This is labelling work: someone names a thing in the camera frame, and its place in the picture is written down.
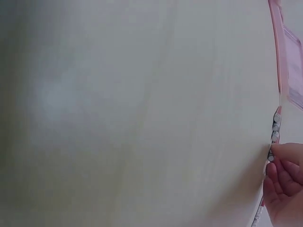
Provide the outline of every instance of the white surface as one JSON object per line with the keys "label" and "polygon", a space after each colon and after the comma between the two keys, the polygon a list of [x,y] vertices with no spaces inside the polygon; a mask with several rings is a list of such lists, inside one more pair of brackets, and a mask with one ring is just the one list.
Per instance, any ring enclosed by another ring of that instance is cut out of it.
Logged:
{"label": "white surface", "polygon": [[267,1],[14,12],[0,43],[4,226],[250,224],[278,106]]}

